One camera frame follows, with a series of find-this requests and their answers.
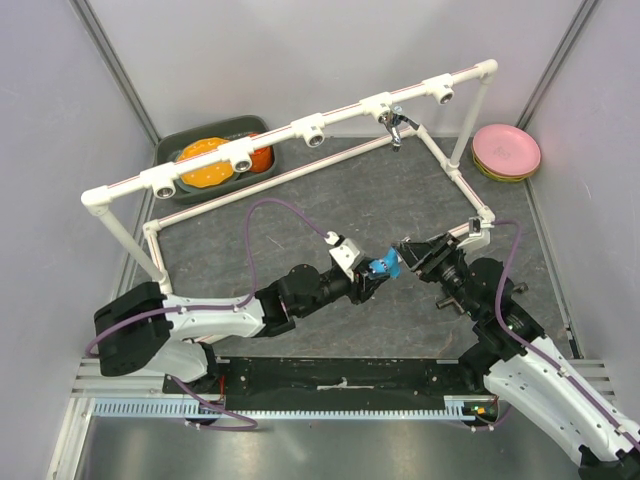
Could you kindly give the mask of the blue plastic faucet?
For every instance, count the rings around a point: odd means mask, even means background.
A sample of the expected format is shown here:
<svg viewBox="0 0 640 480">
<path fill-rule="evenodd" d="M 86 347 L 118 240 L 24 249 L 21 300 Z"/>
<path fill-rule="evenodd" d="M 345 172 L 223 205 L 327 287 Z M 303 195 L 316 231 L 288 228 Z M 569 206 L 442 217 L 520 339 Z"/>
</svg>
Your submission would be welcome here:
<svg viewBox="0 0 640 480">
<path fill-rule="evenodd" d="M 370 261 L 367 269 L 374 279 L 396 279 L 401 273 L 400 262 L 398 252 L 391 247 L 384 257 Z"/>
</svg>

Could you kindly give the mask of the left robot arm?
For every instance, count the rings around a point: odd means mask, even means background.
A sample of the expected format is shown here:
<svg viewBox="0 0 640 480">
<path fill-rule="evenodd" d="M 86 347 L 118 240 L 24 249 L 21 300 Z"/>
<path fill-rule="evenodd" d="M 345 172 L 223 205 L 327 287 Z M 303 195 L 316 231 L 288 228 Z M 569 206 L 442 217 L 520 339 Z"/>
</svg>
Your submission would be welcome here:
<svg viewBox="0 0 640 480">
<path fill-rule="evenodd" d="M 96 355 L 104 377 L 147 369 L 208 393 L 220 378 L 213 343 L 282 335 L 294 329 L 296 320 L 342 297 L 354 305 L 368 301 L 399 273 L 395 256 L 364 258 L 351 275 L 338 264 L 325 272 L 300 264 L 249 301 L 164 294 L 148 281 L 96 311 L 96 338 L 87 350 Z"/>
</svg>

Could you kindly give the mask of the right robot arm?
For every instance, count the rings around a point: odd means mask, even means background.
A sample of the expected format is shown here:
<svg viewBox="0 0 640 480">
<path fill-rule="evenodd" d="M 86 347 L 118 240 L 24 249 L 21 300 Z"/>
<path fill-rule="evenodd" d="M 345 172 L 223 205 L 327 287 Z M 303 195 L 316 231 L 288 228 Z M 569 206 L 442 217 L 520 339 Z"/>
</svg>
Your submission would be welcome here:
<svg viewBox="0 0 640 480">
<path fill-rule="evenodd" d="M 638 423 L 590 385 L 513 299 L 503 262 L 467 262 L 448 233 L 394 249 L 419 280 L 439 284 L 470 317 L 477 341 L 457 371 L 465 391 L 486 390 L 519 411 L 567 454 L 580 478 L 638 478 Z"/>
</svg>

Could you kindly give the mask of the dark grey stone mat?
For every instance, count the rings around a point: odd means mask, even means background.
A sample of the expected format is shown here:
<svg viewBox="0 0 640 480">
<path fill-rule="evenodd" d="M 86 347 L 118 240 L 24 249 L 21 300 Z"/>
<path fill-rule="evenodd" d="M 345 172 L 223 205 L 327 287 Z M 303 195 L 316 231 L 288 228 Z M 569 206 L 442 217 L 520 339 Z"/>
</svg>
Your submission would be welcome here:
<svg viewBox="0 0 640 480">
<path fill-rule="evenodd" d="M 502 220 L 483 254 L 513 259 L 511 276 L 529 290 L 518 301 L 564 355 L 571 352 L 526 187 L 483 176 L 469 156 L 461 172 Z M 266 286 L 293 266 L 329 267 L 314 225 L 356 241 L 378 257 L 402 239 L 423 241 L 465 222 L 472 207 L 423 143 L 407 139 L 261 194 L 164 228 L 159 244 L 176 293 L 228 297 Z M 475 343 L 471 321 L 439 310 L 441 289 L 409 273 L 386 282 L 355 306 L 346 299 L 299 320 L 270 339 L 230 337 L 220 355 L 455 358 Z"/>
</svg>

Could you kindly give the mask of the dark metal faucet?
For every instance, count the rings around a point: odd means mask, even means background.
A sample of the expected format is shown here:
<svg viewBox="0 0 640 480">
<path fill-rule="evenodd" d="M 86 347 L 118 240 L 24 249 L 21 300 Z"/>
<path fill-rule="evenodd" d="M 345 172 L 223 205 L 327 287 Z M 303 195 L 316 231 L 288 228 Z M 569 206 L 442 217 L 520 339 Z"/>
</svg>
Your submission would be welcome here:
<svg viewBox="0 0 640 480">
<path fill-rule="evenodd" d="M 513 287 L 510 287 L 508 289 L 508 292 L 511 293 L 511 294 L 513 294 L 513 293 L 522 294 L 524 292 L 527 292 L 528 290 L 529 290 L 528 284 L 525 283 L 525 282 L 522 282 L 522 283 L 519 283 L 519 284 L 515 284 Z M 436 307 L 439 310 L 442 310 L 442 309 L 444 309 L 446 307 L 449 307 L 449 306 L 453 306 L 459 314 L 464 314 L 466 312 L 466 310 L 452 296 L 449 296 L 447 298 L 438 300 L 436 302 Z"/>
</svg>

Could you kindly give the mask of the yellow green plate stack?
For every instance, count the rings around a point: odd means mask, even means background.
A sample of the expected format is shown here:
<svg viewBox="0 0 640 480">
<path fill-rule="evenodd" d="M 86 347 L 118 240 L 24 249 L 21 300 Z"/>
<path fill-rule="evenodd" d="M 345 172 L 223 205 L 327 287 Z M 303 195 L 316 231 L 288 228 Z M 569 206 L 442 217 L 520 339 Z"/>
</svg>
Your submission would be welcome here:
<svg viewBox="0 0 640 480">
<path fill-rule="evenodd" d="M 519 183 L 519 182 L 523 182 L 526 179 L 531 178 L 532 176 L 534 176 L 537 172 L 538 172 L 538 168 L 525 173 L 524 175 L 520 175 L 520 176 L 506 176 L 506 175 L 501 175 L 498 174 L 492 170 L 490 170 L 484 163 L 482 163 L 479 159 L 479 157 L 477 156 L 477 154 L 475 153 L 475 151 L 472 151 L 472 159 L 473 159 L 473 164 L 475 165 L 475 167 L 487 178 L 493 180 L 493 181 L 497 181 L 497 182 L 502 182 L 502 183 Z"/>
</svg>

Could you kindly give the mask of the chrome metal faucet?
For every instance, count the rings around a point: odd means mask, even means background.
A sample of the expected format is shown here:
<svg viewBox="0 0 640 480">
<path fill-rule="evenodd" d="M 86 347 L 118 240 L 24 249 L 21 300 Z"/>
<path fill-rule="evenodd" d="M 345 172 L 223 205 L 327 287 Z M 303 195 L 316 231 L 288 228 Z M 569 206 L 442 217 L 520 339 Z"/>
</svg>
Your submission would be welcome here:
<svg viewBox="0 0 640 480">
<path fill-rule="evenodd" d="M 400 126 L 402 123 L 409 125 L 414 131 L 419 129 L 419 124 L 404 114 L 404 110 L 400 105 L 392 106 L 389 110 L 383 112 L 378 122 L 382 124 L 391 137 L 391 147 L 394 152 L 398 152 L 402 147 L 402 136 L 400 134 Z"/>
</svg>

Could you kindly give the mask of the pink plate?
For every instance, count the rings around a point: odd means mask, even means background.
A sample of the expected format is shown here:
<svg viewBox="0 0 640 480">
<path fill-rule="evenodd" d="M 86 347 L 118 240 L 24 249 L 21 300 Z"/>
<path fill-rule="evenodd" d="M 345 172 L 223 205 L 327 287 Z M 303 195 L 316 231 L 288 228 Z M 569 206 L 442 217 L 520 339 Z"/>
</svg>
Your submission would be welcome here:
<svg viewBox="0 0 640 480">
<path fill-rule="evenodd" d="M 480 164 L 502 177 L 525 177 L 541 164 L 537 142 L 526 132 L 506 124 L 482 127 L 472 140 Z"/>
</svg>

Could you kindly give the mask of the orange red cup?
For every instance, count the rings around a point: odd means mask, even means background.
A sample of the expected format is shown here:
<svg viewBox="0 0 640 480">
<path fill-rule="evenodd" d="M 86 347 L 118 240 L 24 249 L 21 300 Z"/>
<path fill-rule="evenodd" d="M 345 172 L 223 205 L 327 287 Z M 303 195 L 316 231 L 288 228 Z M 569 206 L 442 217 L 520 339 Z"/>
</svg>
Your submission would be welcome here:
<svg viewBox="0 0 640 480">
<path fill-rule="evenodd" d="M 264 173 L 273 165 L 273 148 L 271 146 L 256 148 L 249 157 L 251 160 L 249 171 L 256 174 Z"/>
</svg>

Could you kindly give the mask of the orange dotted plate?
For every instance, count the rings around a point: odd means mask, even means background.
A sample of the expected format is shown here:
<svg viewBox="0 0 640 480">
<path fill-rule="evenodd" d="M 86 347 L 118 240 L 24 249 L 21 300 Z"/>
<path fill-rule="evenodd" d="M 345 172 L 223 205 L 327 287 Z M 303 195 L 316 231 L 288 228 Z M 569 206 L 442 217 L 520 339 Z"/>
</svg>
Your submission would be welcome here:
<svg viewBox="0 0 640 480">
<path fill-rule="evenodd" d="M 209 153 L 228 142 L 228 139 L 220 137 L 209 137 L 198 140 L 186 146 L 178 156 L 178 160 L 188 160 Z M 236 177 L 237 173 L 233 170 L 229 162 L 217 162 L 182 175 L 177 180 L 177 183 L 181 188 L 195 192 L 196 190 L 223 185 L 235 180 Z"/>
</svg>

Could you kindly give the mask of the dark green plastic tray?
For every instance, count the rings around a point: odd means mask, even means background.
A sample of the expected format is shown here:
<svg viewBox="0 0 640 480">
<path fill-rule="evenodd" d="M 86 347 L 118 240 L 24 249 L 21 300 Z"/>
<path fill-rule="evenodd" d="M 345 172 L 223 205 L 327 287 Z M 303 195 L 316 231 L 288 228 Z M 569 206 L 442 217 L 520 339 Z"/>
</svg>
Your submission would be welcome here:
<svg viewBox="0 0 640 480">
<path fill-rule="evenodd" d="M 267 130 L 266 123 L 260 117 L 242 115 L 174 133 L 163 138 L 156 146 L 155 164 L 160 165 L 177 160 L 187 146 L 198 140 L 210 137 L 236 140 L 249 134 L 265 133 Z M 197 188 L 186 185 L 181 179 L 175 180 L 176 192 L 171 197 L 171 201 L 180 205 L 200 204 L 266 181 L 280 172 L 280 148 L 271 146 L 270 153 L 272 164 L 266 171 L 234 174 L 231 179 L 225 180 L 218 186 Z"/>
</svg>

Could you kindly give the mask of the white PVC pipe frame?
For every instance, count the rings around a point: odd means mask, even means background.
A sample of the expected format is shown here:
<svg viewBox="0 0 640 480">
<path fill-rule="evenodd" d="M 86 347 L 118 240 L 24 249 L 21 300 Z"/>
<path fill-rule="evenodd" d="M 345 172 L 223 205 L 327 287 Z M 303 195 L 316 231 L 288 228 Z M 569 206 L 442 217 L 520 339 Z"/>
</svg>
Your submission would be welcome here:
<svg viewBox="0 0 640 480">
<path fill-rule="evenodd" d="M 249 155 L 256 148 L 274 146 L 285 140 L 302 138 L 311 148 L 318 146 L 323 139 L 323 130 L 328 125 L 333 125 L 358 116 L 371 116 L 378 121 L 379 116 L 392 106 L 414 98 L 432 97 L 441 104 L 447 103 L 454 95 L 454 86 L 471 80 L 480 83 L 478 93 L 465 118 L 463 129 L 458 137 L 454 152 L 446 156 L 436 145 L 426 128 L 419 124 L 419 129 L 414 131 L 411 127 L 400 130 L 402 139 L 406 136 L 418 137 L 434 155 L 440 167 L 453 184 L 461 191 L 479 216 L 493 223 L 495 215 L 492 210 L 480 199 L 459 170 L 461 152 L 468 141 L 471 129 L 475 125 L 480 107 L 486 91 L 491 84 L 498 69 L 495 60 L 485 60 L 470 68 L 454 74 L 446 73 L 421 81 L 413 86 L 405 87 L 394 92 L 382 92 L 358 101 L 355 104 L 341 107 L 330 112 L 316 113 L 297 119 L 289 125 L 258 134 L 254 137 L 243 137 L 226 143 L 217 149 L 193 157 L 188 160 L 176 160 L 140 172 L 137 176 L 123 180 L 112 185 L 96 187 L 85 191 L 81 196 L 81 202 L 94 217 L 98 218 L 116 240 L 128 251 L 129 255 L 142 267 L 157 283 L 164 294 L 172 293 L 172 285 L 169 275 L 164 268 L 164 263 L 156 233 L 164 227 L 171 226 L 183 220 L 190 219 L 202 213 L 212 211 L 218 207 L 247 198 L 254 194 L 268 190 L 280 184 L 301 178 L 305 175 L 328 168 L 344 160 L 353 158 L 359 154 L 367 153 L 384 145 L 391 146 L 391 137 L 378 138 L 368 143 L 357 146 L 351 150 L 345 150 L 330 157 L 323 158 L 307 166 L 291 170 L 283 175 L 260 182 L 254 186 L 241 189 L 235 193 L 227 194 L 218 200 L 211 200 L 200 206 L 181 211 L 165 220 L 159 220 L 146 225 L 145 238 L 149 248 L 143 250 L 134 238 L 126 231 L 120 221 L 109 209 L 113 200 L 124 197 L 133 192 L 149 189 L 158 198 L 168 198 L 175 193 L 174 181 L 182 175 L 209 166 L 217 162 L 229 162 L 236 173 L 246 172 L 251 160 Z M 468 224 L 460 225 L 449 230 L 448 233 L 456 237 L 460 242 L 467 237 Z"/>
</svg>

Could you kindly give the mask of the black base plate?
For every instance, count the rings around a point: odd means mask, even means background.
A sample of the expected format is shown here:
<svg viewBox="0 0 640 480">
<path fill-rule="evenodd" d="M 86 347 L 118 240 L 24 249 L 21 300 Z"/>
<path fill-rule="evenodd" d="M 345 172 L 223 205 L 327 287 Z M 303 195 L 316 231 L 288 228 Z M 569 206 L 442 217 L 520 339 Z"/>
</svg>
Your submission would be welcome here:
<svg viewBox="0 0 640 480">
<path fill-rule="evenodd" d="M 417 358 L 229 357 L 226 405 L 262 412 L 440 410 L 472 393 L 457 362 Z"/>
</svg>

